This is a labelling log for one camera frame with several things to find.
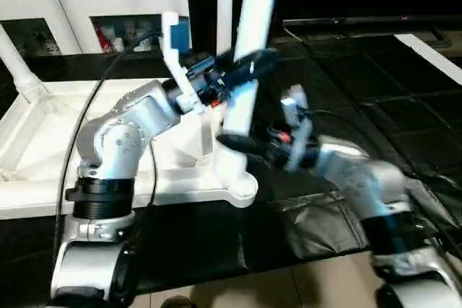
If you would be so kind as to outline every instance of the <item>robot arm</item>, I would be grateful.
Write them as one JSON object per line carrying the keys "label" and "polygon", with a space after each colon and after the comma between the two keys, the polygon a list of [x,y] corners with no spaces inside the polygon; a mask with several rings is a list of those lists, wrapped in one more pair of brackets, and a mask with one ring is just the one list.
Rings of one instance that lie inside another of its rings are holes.
{"label": "robot arm", "polygon": [[369,158],[352,142],[312,136],[301,86],[283,96],[282,108],[290,133],[269,129],[263,141],[229,133],[217,139],[275,168],[308,169],[339,188],[365,231],[372,267],[387,283],[376,295],[380,308],[461,308],[449,269],[416,225],[400,169]]}
{"label": "robot arm", "polygon": [[[236,62],[230,53],[200,55],[176,71],[187,78],[201,105],[210,105],[227,100],[234,88],[262,76],[276,61],[271,49]],[[123,96],[109,113],[79,132],[82,161],[75,188],[66,191],[74,210],[66,217],[53,272],[53,305],[72,307],[71,302],[82,299],[117,307],[130,304],[136,279],[128,272],[134,252],[127,239],[135,217],[131,204],[138,163],[151,138],[197,108],[190,100],[175,80],[153,81]]]}

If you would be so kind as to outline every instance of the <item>tile floor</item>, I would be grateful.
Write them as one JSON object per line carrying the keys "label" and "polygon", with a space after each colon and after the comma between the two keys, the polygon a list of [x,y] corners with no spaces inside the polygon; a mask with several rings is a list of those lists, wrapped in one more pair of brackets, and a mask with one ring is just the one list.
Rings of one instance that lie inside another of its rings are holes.
{"label": "tile floor", "polygon": [[381,283],[363,252],[138,296],[132,308],[159,308],[175,295],[198,308],[376,308]]}

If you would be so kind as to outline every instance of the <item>black mat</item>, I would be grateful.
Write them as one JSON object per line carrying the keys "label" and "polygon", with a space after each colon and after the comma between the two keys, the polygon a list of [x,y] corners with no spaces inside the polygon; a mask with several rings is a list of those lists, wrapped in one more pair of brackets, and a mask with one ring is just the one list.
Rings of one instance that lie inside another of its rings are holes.
{"label": "black mat", "polygon": [[[282,118],[281,90],[301,83],[312,109],[334,110],[360,124],[380,153],[370,140],[328,116],[313,119],[319,133],[355,141],[405,170],[424,167],[462,184],[461,86],[411,49],[395,38],[317,43],[310,53],[299,43],[277,48],[284,58],[261,83],[254,123]],[[55,57],[29,64],[46,81],[95,79],[111,59]],[[9,81],[4,70],[0,75],[1,81]],[[165,76],[161,58],[148,54],[127,60],[115,78]],[[14,88],[5,83],[0,93],[5,110]],[[252,162],[248,171],[260,186],[249,208],[211,202],[152,210],[152,227],[144,235],[140,293],[367,249],[358,220],[330,184],[306,172],[288,175]],[[458,236],[459,192],[439,181],[430,187],[411,193]],[[0,221],[1,307],[34,307],[46,301],[52,239],[52,217]]]}

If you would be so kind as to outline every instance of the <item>white bracket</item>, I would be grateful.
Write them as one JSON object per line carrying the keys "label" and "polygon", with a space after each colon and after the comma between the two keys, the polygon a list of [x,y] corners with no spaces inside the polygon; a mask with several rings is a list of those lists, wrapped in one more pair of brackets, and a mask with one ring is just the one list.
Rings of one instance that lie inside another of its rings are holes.
{"label": "white bracket", "polygon": [[164,62],[170,70],[173,78],[176,80],[177,85],[183,92],[176,100],[181,110],[185,113],[190,110],[193,110],[196,113],[202,113],[204,111],[204,106],[186,76],[188,70],[180,65],[180,54],[178,50],[172,48],[171,29],[173,25],[178,25],[178,23],[179,17],[176,12],[162,13],[161,48],[164,54]]}

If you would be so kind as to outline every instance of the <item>white pole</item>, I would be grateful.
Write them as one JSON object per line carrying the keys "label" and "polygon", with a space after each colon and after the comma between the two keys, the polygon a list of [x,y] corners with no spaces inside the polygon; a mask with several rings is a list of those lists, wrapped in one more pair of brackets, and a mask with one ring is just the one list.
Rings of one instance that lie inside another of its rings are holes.
{"label": "white pole", "polygon": [[45,87],[22,59],[5,29],[0,25],[0,58],[13,76],[17,91],[31,103],[46,94]]}
{"label": "white pole", "polygon": [[217,55],[231,48],[232,0],[217,0]]}
{"label": "white pole", "polygon": [[[243,0],[240,13],[235,60],[266,47],[274,0]],[[258,82],[248,82],[232,93],[223,131],[247,136],[252,121]],[[244,174],[247,158],[244,154],[218,146],[214,169],[221,180],[229,185]]]}

